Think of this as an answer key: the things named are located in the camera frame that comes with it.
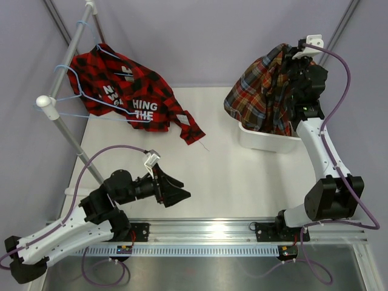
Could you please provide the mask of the brown plaid shirt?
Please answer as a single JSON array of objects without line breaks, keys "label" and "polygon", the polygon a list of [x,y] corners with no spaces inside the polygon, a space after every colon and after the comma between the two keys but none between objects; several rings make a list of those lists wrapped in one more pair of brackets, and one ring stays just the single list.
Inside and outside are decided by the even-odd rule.
[{"label": "brown plaid shirt", "polygon": [[224,110],[244,128],[274,135],[292,136],[287,116],[282,62],[292,49],[279,44],[255,60],[237,80],[224,99]]}]

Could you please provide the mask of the light blue wire hanger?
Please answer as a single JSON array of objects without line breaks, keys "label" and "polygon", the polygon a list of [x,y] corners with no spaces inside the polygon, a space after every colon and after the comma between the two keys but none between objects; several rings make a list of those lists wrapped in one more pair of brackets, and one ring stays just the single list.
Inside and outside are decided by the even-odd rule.
[{"label": "light blue wire hanger", "polygon": [[69,96],[69,97],[65,97],[65,98],[60,98],[60,99],[58,99],[58,101],[66,101],[66,100],[75,99],[75,98],[79,98],[82,101],[85,101],[86,99],[88,99],[89,101],[92,101],[92,102],[94,102],[96,104],[102,105],[103,109],[107,109],[108,107],[110,107],[110,108],[112,108],[113,111],[114,110],[119,110],[120,112],[124,112],[126,115],[133,115],[135,118],[134,119],[126,119],[126,121],[128,121],[128,122],[132,121],[132,122],[140,122],[140,123],[150,123],[152,121],[152,117],[148,116],[146,113],[129,112],[125,108],[122,108],[120,106],[104,102],[102,100],[102,98],[96,99],[96,98],[92,98],[90,96],[87,96],[84,93],[84,91],[83,91],[83,89],[81,87],[81,83],[79,81],[78,74],[75,72],[75,70],[73,70],[71,67],[69,67],[67,65],[60,64],[60,65],[57,65],[54,68],[54,72],[57,71],[57,69],[59,69],[59,68],[64,68],[64,69],[70,70],[74,74],[74,76],[76,78],[76,83],[77,83],[77,86],[78,86],[79,94],[75,95],[75,96]]}]

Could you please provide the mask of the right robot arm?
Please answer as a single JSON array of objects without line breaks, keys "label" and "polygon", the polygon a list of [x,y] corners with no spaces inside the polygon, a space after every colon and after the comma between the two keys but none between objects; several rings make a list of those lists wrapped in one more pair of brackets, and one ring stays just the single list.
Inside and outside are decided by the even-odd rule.
[{"label": "right robot arm", "polygon": [[326,88],[328,72],[312,64],[317,53],[314,49],[294,47],[285,55],[281,67],[288,78],[283,93],[289,121],[306,147],[316,178],[301,205],[282,210],[276,216],[272,232],[283,241],[297,238],[308,223],[351,218],[364,190],[363,179],[353,176],[340,161],[324,125],[319,97]]}]

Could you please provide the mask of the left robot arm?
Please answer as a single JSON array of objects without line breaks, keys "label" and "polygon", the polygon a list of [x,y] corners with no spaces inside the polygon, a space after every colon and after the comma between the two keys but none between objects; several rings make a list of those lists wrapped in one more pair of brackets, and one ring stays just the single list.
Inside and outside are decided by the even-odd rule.
[{"label": "left robot arm", "polygon": [[122,242],[132,238],[132,226],[120,205],[148,197],[171,207],[191,197],[184,184],[164,173],[158,165],[152,172],[133,179],[126,170],[117,170],[62,219],[26,236],[5,241],[11,258],[12,277],[29,283],[72,253],[104,241]]}]

